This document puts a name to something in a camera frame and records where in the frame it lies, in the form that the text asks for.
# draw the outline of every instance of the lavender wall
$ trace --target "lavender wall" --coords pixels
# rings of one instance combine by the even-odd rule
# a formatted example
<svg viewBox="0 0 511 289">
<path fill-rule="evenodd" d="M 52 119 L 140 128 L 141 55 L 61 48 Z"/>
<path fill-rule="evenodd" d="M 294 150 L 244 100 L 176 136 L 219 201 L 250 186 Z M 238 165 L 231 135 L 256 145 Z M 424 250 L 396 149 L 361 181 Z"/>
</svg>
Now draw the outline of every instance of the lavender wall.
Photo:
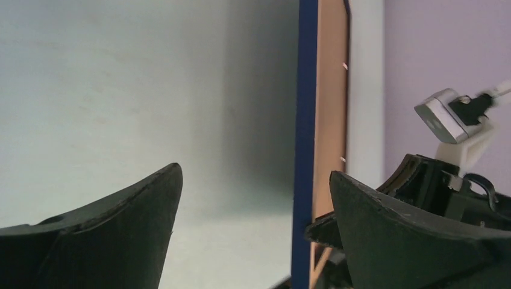
<svg viewBox="0 0 511 289">
<path fill-rule="evenodd" d="M 406 153 L 434 156 L 414 105 L 447 87 L 470 94 L 511 79 L 510 12 L 509 0 L 385 1 L 385 177 Z M 474 171 L 509 194 L 511 106 L 490 117 L 501 130 Z"/>
</svg>

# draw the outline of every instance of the blue edge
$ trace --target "blue edge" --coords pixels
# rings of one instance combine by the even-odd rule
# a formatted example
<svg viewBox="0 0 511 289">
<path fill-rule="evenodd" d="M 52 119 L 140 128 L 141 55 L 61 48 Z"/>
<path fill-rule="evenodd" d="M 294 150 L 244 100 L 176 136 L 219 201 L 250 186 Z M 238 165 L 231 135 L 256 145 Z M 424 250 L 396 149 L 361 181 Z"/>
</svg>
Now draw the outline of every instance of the blue edge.
<svg viewBox="0 0 511 289">
<path fill-rule="evenodd" d="M 312 222 L 318 0 L 300 0 L 298 30 L 291 284 L 293 289 L 308 289 L 310 243 L 304 233 Z"/>
</svg>

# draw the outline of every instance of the purple background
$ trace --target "purple background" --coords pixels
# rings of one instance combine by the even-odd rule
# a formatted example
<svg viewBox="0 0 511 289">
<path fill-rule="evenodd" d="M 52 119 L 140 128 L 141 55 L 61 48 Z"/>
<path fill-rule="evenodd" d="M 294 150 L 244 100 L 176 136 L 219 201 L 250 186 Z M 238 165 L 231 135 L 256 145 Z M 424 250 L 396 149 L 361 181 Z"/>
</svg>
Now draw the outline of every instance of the purple background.
<svg viewBox="0 0 511 289">
<path fill-rule="evenodd" d="M 413 107 L 438 90 L 472 94 L 511 79 L 510 0 L 385 1 L 385 177 L 406 153 L 433 157 L 435 136 Z M 473 171 L 511 194 L 511 105 Z"/>
</svg>

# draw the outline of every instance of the white strip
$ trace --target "white strip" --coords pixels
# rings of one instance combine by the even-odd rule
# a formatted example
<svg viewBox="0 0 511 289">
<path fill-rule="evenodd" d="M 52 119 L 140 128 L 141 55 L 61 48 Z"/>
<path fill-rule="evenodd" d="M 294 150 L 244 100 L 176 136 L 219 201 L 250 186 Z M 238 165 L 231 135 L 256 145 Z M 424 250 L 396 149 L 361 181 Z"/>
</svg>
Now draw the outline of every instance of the white strip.
<svg viewBox="0 0 511 289">
<path fill-rule="evenodd" d="M 384 181 L 384 0 L 350 3 L 346 172 L 376 188 Z"/>
</svg>

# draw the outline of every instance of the white bracket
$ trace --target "white bracket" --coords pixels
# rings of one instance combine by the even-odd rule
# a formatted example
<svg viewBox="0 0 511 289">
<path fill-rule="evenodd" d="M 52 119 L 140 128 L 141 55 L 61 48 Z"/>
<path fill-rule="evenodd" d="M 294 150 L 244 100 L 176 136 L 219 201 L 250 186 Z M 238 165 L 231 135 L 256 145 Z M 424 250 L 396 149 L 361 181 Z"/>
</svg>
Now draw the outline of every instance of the white bracket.
<svg viewBox="0 0 511 289">
<path fill-rule="evenodd" d="M 435 159 L 459 166 L 459 175 L 464 175 L 481 158 L 498 131 L 496 124 L 487 118 L 481 125 L 481 131 L 459 144 L 439 144 Z"/>
</svg>

